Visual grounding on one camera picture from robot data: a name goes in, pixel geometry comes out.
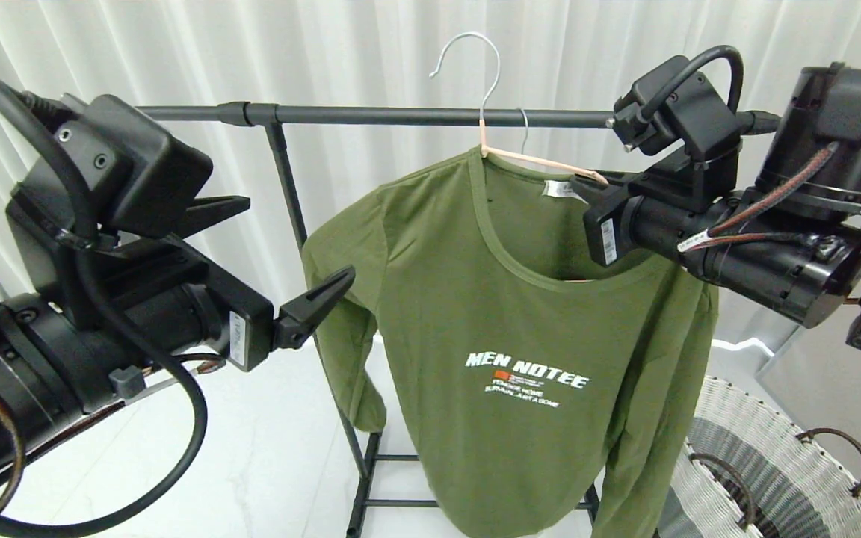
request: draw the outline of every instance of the long-sleeve shirt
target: long-sleeve shirt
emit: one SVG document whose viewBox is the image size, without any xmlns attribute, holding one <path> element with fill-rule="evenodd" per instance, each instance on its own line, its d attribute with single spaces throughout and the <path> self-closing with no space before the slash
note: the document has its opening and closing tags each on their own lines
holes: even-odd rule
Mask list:
<svg viewBox="0 0 861 538">
<path fill-rule="evenodd" d="M 383 429 L 375 330 L 444 514 L 474 538 L 535 534 L 607 468 L 595 538 L 650 538 L 696 406 L 715 287 L 634 251 L 589 258 L 565 176 L 479 147 L 383 185 L 302 251 L 308 285 L 354 265 L 318 328 L 355 427 Z"/>
</svg>

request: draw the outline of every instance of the woven basket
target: woven basket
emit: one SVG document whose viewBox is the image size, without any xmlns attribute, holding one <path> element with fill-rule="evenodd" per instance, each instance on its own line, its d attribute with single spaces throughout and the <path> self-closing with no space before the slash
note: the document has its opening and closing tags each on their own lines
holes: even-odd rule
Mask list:
<svg viewBox="0 0 861 538">
<path fill-rule="evenodd" d="M 846 433 L 803 432 L 748 392 L 707 377 L 689 442 L 735 467 L 744 484 L 723 486 L 743 508 L 744 495 L 755 501 L 755 524 L 766 538 L 861 538 L 861 478 L 812 440 L 818 433 L 843 436 L 861 455 Z"/>
<path fill-rule="evenodd" d="M 744 483 L 738 471 L 714 457 L 694 453 L 690 442 L 676 458 L 670 493 L 656 528 L 659 538 L 762 538 L 753 522 L 755 510 L 744 512 L 707 467 L 728 471 L 734 483 Z"/>
</svg>

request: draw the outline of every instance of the clothing rack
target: clothing rack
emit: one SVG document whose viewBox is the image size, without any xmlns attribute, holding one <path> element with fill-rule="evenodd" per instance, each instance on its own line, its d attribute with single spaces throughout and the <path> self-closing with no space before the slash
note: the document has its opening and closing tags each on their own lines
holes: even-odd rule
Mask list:
<svg viewBox="0 0 861 538">
<path fill-rule="evenodd" d="M 349 126 L 478 126 L 478 109 L 471 108 L 389 108 L 360 106 L 287 106 L 262 102 L 226 102 L 213 106 L 143 106 L 139 109 L 155 120 L 168 122 L 222 122 L 231 126 L 264 127 L 274 156 L 277 176 L 281 181 L 294 240 L 300 249 L 307 241 L 307 228 L 301 214 L 300 197 L 294 184 L 294 171 L 288 157 L 284 137 L 285 123 L 305 125 Z M 562 129 L 604 129 L 612 117 L 605 110 L 530 110 L 526 111 L 530 127 L 561 127 Z M 522 112 L 517 109 L 492 109 L 484 112 L 489 127 L 523 127 Z M 372 498 L 371 486 L 378 462 L 418 462 L 413 454 L 381 454 L 380 433 L 370 433 L 368 445 L 361 449 L 354 427 L 338 409 L 342 428 L 358 468 L 358 489 L 348 523 L 346 538 L 362 535 L 369 507 L 437 507 L 437 501 L 416 498 Z M 586 510 L 591 523 L 600 507 L 600 498 L 591 484 L 584 500 L 575 510 Z"/>
</svg>

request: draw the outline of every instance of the white floor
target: white floor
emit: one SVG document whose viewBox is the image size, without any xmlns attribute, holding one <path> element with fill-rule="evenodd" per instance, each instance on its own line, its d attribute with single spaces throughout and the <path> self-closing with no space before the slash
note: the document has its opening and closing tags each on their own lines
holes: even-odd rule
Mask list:
<svg viewBox="0 0 861 538">
<path fill-rule="evenodd" d="M 767 398 L 753 378 L 760 365 L 751 350 L 715 348 L 709 374 Z M 389 407 L 382 452 L 413 454 L 379 344 L 368 369 Z M 200 379 L 209 435 L 194 466 L 149 510 L 100 536 L 344 536 L 357 473 L 314 348 L 276 352 L 247 375 L 225 368 Z M 168 389 L 28 468 L 6 514 L 59 524 L 116 510 L 157 483 L 189 432 L 185 396 Z M 378 465 L 372 497 L 431 498 L 418 463 Z M 574 511 L 541 538 L 589 534 L 587 514 Z M 362 532 L 362 538 L 462 536 L 434 508 L 372 508 Z"/>
</svg>

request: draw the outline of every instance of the screw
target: screw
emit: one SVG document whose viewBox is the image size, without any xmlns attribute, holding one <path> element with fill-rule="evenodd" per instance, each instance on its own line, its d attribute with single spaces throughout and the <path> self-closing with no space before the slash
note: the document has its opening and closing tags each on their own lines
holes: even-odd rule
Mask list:
<svg viewBox="0 0 861 538">
<path fill-rule="evenodd" d="M 38 312 L 35 309 L 21 310 L 20 313 L 15 314 L 15 320 L 21 324 L 30 324 L 37 317 Z"/>
</svg>

